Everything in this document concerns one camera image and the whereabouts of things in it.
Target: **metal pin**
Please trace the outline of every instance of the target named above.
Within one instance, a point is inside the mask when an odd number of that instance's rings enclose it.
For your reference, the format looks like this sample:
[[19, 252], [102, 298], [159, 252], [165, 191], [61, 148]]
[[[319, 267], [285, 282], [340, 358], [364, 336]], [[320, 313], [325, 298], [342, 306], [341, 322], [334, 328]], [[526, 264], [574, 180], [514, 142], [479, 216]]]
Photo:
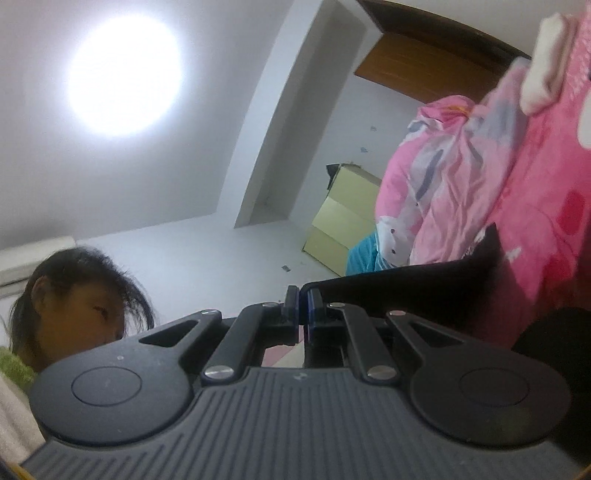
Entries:
[[376, 365], [368, 370], [368, 377], [374, 380], [392, 380], [397, 374], [396, 369], [388, 365]]
[[234, 369], [227, 365], [215, 365], [213, 367], [208, 367], [204, 374], [212, 380], [225, 380], [234, 374]]

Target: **green clothing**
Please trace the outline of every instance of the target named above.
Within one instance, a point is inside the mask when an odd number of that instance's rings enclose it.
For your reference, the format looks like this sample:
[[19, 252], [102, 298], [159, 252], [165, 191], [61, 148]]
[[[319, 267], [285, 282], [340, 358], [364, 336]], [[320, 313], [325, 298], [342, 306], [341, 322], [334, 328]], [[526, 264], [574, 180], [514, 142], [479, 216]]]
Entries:
[[7, 376], [23, 392], [28, 393], [37, 374], [22, 363], [8, 348], [0, 346], [0, 372]]

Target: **person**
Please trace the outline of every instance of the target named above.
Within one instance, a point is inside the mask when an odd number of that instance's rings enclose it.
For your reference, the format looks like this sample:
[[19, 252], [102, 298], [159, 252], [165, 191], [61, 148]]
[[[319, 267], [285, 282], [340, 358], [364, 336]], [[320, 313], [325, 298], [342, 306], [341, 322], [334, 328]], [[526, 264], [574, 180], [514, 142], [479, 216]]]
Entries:
[[102, 252], [56, 252], [33, 272], [8, 322], [10, 348], [0, 347], [0, 457], [25, 460], [43, 442], [28, 408], [35, 376], [76, 353], [154, 327], [140, 286]]

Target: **white air conditioner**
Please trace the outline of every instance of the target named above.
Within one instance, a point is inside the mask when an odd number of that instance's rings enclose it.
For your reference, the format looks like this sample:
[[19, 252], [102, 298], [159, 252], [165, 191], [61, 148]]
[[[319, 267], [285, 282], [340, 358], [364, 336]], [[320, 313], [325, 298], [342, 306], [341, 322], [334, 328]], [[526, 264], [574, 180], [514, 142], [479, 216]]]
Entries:
[[75, 247], [71, 236], [0, 250], [0, 299], [22, 292], [37, 265], [58, 250]]

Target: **black hair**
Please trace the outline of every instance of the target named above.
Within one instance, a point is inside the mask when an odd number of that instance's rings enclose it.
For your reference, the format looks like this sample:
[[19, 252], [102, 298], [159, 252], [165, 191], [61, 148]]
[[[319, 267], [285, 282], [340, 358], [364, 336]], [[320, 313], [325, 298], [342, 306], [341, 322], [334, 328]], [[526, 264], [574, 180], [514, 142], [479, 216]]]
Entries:
[[29, 278], [24, 293], [12, 306], [9, 334], [14, 353], [34, 339], [39, 315], [32, 295], [35, 282], [41, 277], [47, 277], [52, 291], [60, 296], [67, 295], [75, 285], [101, 282], [114, 289], [123, 300], [126, 319], [132, 317], [138, 330], [154, 327], [154, 312], [137, 282], [99, 250], [74, 247], [56, 252], [41, 262]]

